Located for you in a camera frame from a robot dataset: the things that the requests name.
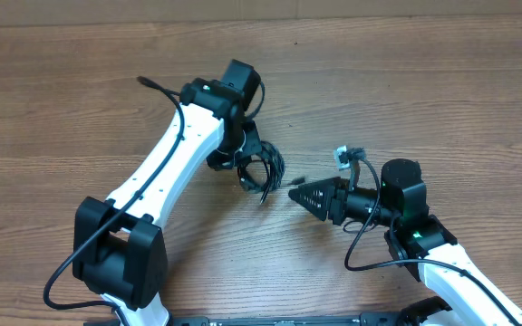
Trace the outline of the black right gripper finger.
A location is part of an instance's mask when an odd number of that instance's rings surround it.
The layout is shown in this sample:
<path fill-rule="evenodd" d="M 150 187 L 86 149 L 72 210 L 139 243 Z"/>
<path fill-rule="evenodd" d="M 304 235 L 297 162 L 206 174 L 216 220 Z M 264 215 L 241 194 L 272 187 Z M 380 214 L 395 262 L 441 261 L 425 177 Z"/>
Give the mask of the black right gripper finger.
<path fill-rule="evenodd" d="M 328 187 L 337 187 L 340 183 L 340 177 L 329 177 L 326 179 L 311 181 L 300 185 L 297 189 L 304 192 L 327 192 Z"/>
<path fill-rule="evenodd" d="M 290 199 L 305 208 L 313 216 L 321 221 L 329 218 L 332 193 L 319 189 L 291 189 L 288 192 Z"/>

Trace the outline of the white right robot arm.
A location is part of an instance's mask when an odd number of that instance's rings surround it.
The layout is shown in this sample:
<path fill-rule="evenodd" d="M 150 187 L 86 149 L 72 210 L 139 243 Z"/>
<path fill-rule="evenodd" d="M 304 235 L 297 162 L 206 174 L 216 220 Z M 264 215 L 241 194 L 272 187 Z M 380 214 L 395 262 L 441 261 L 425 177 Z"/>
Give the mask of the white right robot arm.
<path fill-rule="evenodd" d="M 347 218 L 386 227 L 388 265 L 405 267 L 435 297 L 404 309 L 406 325 L 522 325 L 522 310 L 471 261 L 456 236 L 427 205 L 418 162 L 396 158 L 375 174 L 374 189 L 357 185 L 357 161 L 344 157 L 351 179 L 332 177 L 289 191 L 289 197 L 322 221 Z"/>

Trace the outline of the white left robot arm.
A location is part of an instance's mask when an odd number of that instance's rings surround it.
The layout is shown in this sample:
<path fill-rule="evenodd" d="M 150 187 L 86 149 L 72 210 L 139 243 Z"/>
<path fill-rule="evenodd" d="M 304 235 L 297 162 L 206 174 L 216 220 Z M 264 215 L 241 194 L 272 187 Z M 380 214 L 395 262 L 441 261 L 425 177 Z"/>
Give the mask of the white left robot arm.
<path fill-rule="evenodd" d="M 169 325 L 160 299 L 168 270 L 163 238 L 170 211 L 202 163 L 236 169 L 242 187 L 266 196 L 283 176 L 283 160 L 262 141 L 247 112 L 265 85 L 256 72 L 196 79 L 165 90 L 175 115 L 163 137 L 121 186 L 101 201 L 86 197 L 75 213 L 75 278 L 115 313 L 114 325 Z"/>

